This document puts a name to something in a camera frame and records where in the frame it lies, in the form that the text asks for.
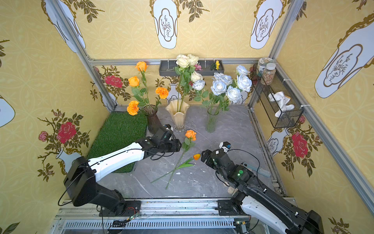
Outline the orange rose flower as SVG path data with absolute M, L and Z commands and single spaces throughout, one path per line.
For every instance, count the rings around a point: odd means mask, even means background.
M 134 98 L 139 102 L 139 106 L 144 107 L 148 105 L 147 98 L 145 97 L 147 89 L 141 87 L 140 79 L 135 76 L 131 77 L 128 82 Z

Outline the white rose pile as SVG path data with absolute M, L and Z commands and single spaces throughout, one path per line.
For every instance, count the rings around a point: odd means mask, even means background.
M 201 102 L 204 107 L 207 108 L 207 111 L 210 115 L 214 114 L 213 106 L 214 106 L 214 97 L 211 91 L 205 89 L 205 81 L 198 80 L 192 84 L 192 88 L 195 93 L 194 100 L 197 102 Z

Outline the cream rose flower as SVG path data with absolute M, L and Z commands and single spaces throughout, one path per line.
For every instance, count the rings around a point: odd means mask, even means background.
M 199 58 L 194 55 L 178 55 L 176 58 L 176 64 L 177 66 L 174 68 L 177 76 L 179 77 L 180 80 L 180 72 L 179 68 L 188 68 L 190 71 L 195 71 L 195 65 L 198 63 Z

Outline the small orange flower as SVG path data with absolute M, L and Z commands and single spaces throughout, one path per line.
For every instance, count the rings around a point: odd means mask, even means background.
M 196 132 L 193 131 L 193 130 L 187 130 L 187 132 L 185 134 L 185 140 L 182 143 L 182 156 L 178 160 L 175 168 L 171 171 L 171 176 L 170 176 L 170 178 L 168 180 L 168 183 L 165 187 L 166 190 L 168 189 L 168 187 L 170 185 L 170 182 L 172 181 L 172 178 L 173 178 L 173 175 L 174 175 L 175 171 L 177 171 L 179 169 L 182 169 L 182 168 L 192 166 L 192 164 L 190 164 L 190 162 L 193 160 L 193 158 L 187 159 L 184 163 L 181 163 L 181 160 L 183 159 L 185 153 L 187 153 L 189 151 L 189 149 L 192 148 L 195 145 L 195 143 L 194 143 L 195 141 L 196 141 Z
M 146 104 L 146 106 L 149 106 L 150 105 L 150 101 L 149 101 L 149 92 L 148 92 L 148 87 L 147 87 L 147 80 L 146 80 L 146 71 L 147 71 L 147 68 L 148 68 L 148 65 L 144 62 L 144 61 L 140 61 L 136 64 L 135 68 L 139 71 L 139 73 L 141 74 L 141 81 L 142 81 L 142 84 L 143 84 L 143 88 L 140 90 L 141 94 L 142 94 L 142 98 Z

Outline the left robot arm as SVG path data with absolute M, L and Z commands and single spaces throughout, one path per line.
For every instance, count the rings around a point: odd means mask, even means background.
M 87 160 L 84 157 L 75 159 L 64 179 L 65 193 L 75 207 L 94 204 L 104 208 L 112 216 L 124 216 L 136 211 L 138 205 L 126 204 L 118 190 L 110 190 L 98 182 L 108 174 L 133 162 L 152 156 L 171 156 L 179 152 L 182 143 L 167 124 L 161 126 L 151 137 L 143 137 L 125 148 L 102 157 Z

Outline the cream rose single stem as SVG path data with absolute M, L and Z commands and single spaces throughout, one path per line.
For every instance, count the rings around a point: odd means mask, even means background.
M 180 72 L 180 81 L 178 84 L 178 88 L 181 94 L 180 99 L 181 101 L 184 101 L 184 98 L 186 96 L 188 96 L 190 93 L 194 93 L 192 84 L 198 80 L 203 80 L 203 77 L 201 74 L 197 73 L 196 71 L 191 72 L 190 69 L 188 68 L 179 68 L 179 72 Z

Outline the orange carnation flower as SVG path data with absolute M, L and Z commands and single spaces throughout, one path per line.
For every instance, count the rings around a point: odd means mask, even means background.
M 128 107 L 127 107 L 127 112 L 131 116 L 137 115 L 139 112 L 143 111 L 143 107 L 146 105 L 144 101 L 137 101 L 137 100 L 132 100 Z

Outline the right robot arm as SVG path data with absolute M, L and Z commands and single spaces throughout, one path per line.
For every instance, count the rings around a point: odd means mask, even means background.
M 231 198 L 238 213 L 253 216 L 280 234 L 322 234 L 321 216 L 293 205 L 262 183 L 243 165 L 235 164 L 224 149 L 202 152 L 201 161 L 237 191 Z

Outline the orange marigold flower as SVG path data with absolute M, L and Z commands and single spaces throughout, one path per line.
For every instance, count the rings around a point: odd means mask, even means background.
M 163 87 L 158 87 L 156 88 L 155 93 L 157 94 L 157 97 L 155 99 L 156 100 L 155 107 L 157 108 L 158 105 L 161 104 L 161 100 L 166 99 L 168 97 L 168 90 Z

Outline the white rose flower large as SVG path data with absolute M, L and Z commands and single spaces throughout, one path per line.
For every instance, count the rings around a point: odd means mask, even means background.
M 229 75 L 222 75 L 221 76 L 221 81 L 226 85 L 226 86 L 229 86 L 233 83 L 233 79 L 231 76 Z

